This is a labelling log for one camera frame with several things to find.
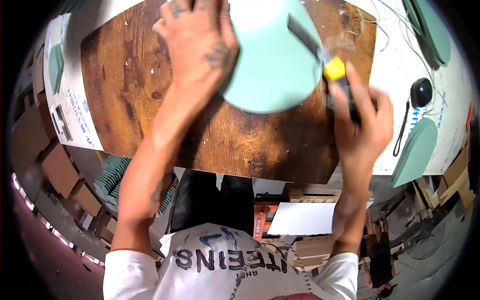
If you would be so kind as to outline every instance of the forearm tattoo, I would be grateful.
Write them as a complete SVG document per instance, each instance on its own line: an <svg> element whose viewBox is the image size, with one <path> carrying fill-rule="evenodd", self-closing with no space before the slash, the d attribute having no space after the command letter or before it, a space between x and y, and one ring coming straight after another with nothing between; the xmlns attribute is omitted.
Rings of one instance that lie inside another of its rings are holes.
<svg viewBox="0 0 480 300"><path fill-rule="evenodd" d="M228 58L228 47L224 42L216 42L212 46L212 52L205 54L205 58L212 70L221 69Z"/></svg>
<svg viewBox="0 0 480 300"><path fill-rule="evenodd" d="M150 196L150 201L152 203L160 202L163 200L165 193L168 189L168 184L170 183L170 180L172 178L172 174L173 172L169 172L158 181L155 187L155 191Z"/></svg>
<svg viewBox="0 0 480 300"><path fill-rule="evenodd" d="M210 0L202 0L202 4L198 7L200 11L206 11L208 9L208 2Z"/></svg>
<svg viewBox="0 0 480 300"><path fill-rule="evenodd" d="M179 15L180 15L182 12L188 11L188 10L185 9L185 8L181 8L181 7L178 5L177 0L172 0L172 5L173 5L173 18L175 18L175 19L178 19Z"/></svg>

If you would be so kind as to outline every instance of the chain necklace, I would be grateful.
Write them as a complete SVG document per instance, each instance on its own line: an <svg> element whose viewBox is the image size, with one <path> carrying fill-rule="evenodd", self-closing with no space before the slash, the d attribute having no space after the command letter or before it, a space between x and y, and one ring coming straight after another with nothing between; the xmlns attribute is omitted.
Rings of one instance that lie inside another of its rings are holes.
<svg viewBox="0 0 480 300"><path fill-rule="evenodd" d="M284 240L280 240L280 242L284 246L286 246L289 250L292 250L293 255L295 256L295 258L298 260L298 262L300 264L301 272L303 273L303 276L305 277L305 284L307 285L307 290L310 294L312 294L312 285L310 283L310 279L308 278L308 274L305 271L305 265L303 264L302 260L298 256L297 251L295 251L295 249L291 245L289 245L287 242L285 242ZM235 295L237 294L237 289L240 286L241 280L243 278L245 278L245 274L247 273L248 268L252 264L252 261L258 259L258 253L260 252L260 247L262 247L262 246L264 247L264 245L262 245L260 243L257 243L257 245L255 246L255 248L253 250L253 253L250 254L250 256L247 258L247 261L245 262L245 264L243 265L243 267L240 271L240 274L237 275L237 279L235 280L235 287L233 288L233 292L230 294L230 299L229 300L234 300L235 299Z"/></svg>

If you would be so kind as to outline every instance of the yellow knife handle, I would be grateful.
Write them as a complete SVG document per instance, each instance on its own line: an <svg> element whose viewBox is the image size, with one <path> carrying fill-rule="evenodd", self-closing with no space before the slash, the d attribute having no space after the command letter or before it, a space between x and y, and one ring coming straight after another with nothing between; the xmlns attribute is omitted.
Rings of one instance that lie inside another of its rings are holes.
<svg viewBox="0 0 480 300"><path fill-rule="evenodd" d="M324 77L328 81L336 81L345 77L345 64L336 56L323 66Z"/></svg>

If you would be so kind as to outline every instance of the wooden table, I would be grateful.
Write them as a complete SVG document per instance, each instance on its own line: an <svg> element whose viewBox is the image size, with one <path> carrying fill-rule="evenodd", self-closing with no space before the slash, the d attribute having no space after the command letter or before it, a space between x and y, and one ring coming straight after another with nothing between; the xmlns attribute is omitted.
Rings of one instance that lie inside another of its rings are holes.
<svg viewBox="0 0 480 300"><path fill-rule="evenodd" d="M151 31L164 1L146 0L117 15L81 45L85 92L105 152L132 157L171 83L165 42ZM341 0L304 4L325 44L345 30L359 32L368 13ZM364 82L372 68L376 26L364 22L359 36L345 33L351 60ZM332 111L320 83L301 106L256 115L215 96L188 132L177 166L283 181L326 183L338 164Z"/></svg>

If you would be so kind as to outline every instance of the hand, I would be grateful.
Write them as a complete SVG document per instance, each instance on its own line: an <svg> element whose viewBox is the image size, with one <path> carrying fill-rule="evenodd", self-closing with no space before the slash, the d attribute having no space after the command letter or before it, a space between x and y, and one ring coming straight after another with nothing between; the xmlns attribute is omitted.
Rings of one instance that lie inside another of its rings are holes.
<svg viewBox="0 0 480 300"><path fill-rule="evenodd" d="M328 90L335 100L336 146L346 187L364 188L366 184L368 188L373 165L393 138L393 106L386 92L363 85L350 62L345 69L361 127L350 118L342 88L329 82Z"/></svg>
<svg viewBox="0 0 480 300"><path fill-rule="evenodd" d="M160 7L152 28L168 44L172 86L207 97L206 104L231 71L238 42L227 0L172 0Z"/></svg>

